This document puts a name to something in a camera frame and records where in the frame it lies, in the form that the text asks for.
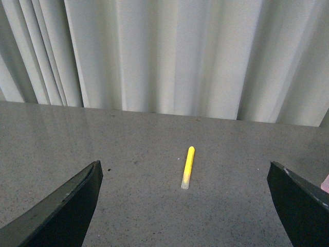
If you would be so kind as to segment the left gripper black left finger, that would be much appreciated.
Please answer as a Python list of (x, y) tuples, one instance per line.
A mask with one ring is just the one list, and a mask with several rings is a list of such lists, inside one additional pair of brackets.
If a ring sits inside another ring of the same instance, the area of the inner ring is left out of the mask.
[(82, 246), (103, 179), (92, 162), (30, 210), (1, 228), (1, 246)]

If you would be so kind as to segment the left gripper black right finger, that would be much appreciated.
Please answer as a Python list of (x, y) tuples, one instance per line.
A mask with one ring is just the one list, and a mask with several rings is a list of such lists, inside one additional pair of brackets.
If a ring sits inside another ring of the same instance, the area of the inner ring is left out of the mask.
[(278, 162), (267, 183), (280, 221), (293, 246), (328, 246), (328, 193)]

